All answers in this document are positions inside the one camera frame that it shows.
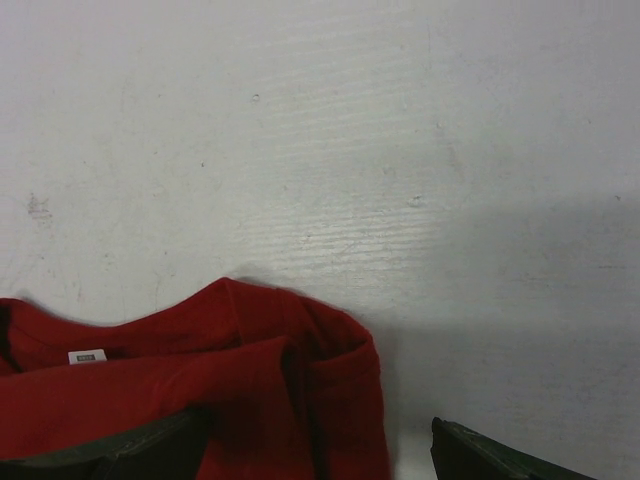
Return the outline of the red t-shirt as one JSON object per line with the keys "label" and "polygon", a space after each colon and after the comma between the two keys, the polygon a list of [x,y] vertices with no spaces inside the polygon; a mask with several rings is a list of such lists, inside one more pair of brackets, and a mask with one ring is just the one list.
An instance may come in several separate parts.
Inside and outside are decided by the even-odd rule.
{"label": "red t-shirt", "polygon": [[1,302],[1,456],[43,454],[189,407],[202,479],[387,479],[379,357],[348,314],[222,278],[112,327]]}

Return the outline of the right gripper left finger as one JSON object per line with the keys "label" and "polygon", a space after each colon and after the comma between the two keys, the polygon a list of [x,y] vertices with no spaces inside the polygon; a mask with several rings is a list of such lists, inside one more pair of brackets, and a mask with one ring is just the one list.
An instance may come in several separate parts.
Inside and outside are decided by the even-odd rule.
{"label": "right gripper left finger", "polygon": [[194,479],[209,419],[187,409],[112,436],[1,462],[3,479]]}

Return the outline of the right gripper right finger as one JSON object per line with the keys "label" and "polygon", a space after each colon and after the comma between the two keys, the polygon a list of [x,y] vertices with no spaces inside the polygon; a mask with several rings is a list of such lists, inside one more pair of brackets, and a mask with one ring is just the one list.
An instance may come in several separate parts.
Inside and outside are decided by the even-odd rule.
{"label": "right gripper right finger", "polygon": [[439,480],[590,480],[456,422],[435,417],[431,429],[430,452]]}

